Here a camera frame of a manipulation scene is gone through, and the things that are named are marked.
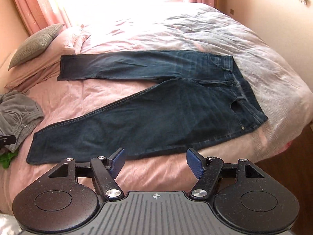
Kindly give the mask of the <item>pink left curtain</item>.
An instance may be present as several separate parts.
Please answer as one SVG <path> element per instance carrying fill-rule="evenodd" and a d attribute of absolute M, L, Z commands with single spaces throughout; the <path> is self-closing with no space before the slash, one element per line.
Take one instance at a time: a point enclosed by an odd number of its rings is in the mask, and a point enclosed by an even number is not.
<path fill-rule="evenodd" d="M 60 0 L 14 0 L 14 3 L 30 35 L 57 23 L 65 28 L 71 26 Z"/>

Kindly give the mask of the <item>dark blue denim jeans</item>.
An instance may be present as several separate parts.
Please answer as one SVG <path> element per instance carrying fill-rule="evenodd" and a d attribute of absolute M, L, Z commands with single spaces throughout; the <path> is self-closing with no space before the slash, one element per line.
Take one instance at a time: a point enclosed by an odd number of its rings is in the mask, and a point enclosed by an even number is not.
<path fill-rule="evenodd" d="M 267 121 L 232 56 L 191 50 L 64 55 L 58 80 L 144 80 L 155 85 L 33 136 L 30 165 L 88 162 L 122 147 L 130 159 L 201 150 Z"/>

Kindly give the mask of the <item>pink pillow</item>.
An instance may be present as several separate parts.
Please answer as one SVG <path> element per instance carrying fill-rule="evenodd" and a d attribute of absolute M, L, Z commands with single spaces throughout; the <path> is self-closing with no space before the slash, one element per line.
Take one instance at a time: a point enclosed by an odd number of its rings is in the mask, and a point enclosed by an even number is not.
<path fill-rule="evenodd" d="M 89 36 L 86 28 L 68 28 L 41 55 L 6 71 L 13 57 L 11 54 L 1 66 L 1 92 L 27 92 L 36 84 L 57 76 L 60 73 L 60 57 L 80 54 Z"/>

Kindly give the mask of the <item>grey checked cushion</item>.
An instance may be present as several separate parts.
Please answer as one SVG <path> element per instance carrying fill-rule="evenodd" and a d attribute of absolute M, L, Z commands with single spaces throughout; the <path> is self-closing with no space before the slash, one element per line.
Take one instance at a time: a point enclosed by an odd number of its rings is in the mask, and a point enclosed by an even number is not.
<path fill-rule="evenodd" d="M 64 25 L 50 25 L 28 37 L 13 55 L 8 70 L 32 60 L 42 54 L 51 42 L 59 35 Z"/>

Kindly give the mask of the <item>green object beside bed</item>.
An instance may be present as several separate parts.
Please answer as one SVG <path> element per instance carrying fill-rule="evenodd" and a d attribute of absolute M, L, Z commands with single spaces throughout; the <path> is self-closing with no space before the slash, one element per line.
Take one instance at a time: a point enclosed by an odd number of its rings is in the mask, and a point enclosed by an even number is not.
<path fill-rule="evenodd" d="M 18 155 L 18 153 L 19 153 L 19 151 L 16 150 L 15 152 L 8 151 L 8 152 L 2 154 L 0 157 L 1 166 L 4 169 L 7 169 L 10 166 L 12 159 L 14 159 Z"/>

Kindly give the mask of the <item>grey sweatpants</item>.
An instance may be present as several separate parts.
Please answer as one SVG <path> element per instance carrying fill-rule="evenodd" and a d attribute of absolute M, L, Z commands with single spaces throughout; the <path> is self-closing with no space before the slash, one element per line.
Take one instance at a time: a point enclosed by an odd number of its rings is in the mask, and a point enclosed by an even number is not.
<path fill-rule="evenodd" d="M 1 134 L 16 137 L 14 144 L 6 146 L 8 151 L 18 150 L 44 117 L 39 104 L 25 94 L 17 91 L 1 94 Z"/>

